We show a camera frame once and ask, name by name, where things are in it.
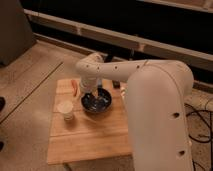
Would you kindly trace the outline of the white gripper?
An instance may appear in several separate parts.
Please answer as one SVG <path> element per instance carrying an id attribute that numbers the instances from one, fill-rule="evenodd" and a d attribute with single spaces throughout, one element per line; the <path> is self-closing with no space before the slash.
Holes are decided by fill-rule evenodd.
<path id="1" fill-rule="evenodd" d="M 98 88 L 98 79 L 93 77 L 82 77 L 79 82 L 82 93 L 92 93 L 95 91 L 95 99 L 102 98 L 102 88 Z"/>

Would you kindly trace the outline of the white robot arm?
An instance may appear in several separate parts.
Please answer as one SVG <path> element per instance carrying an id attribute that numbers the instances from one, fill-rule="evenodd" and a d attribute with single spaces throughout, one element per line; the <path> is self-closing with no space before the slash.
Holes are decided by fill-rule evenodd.
<path id="1" fill-rule="evenodd" d="M 126 84 L 124 97 L 135 171 L 193 171 L 185 97 L 194 77 L 177 60 L 105 63 L 98 53 L 79 60 L 80 89 L 90 93 L 100 78 Z"/>

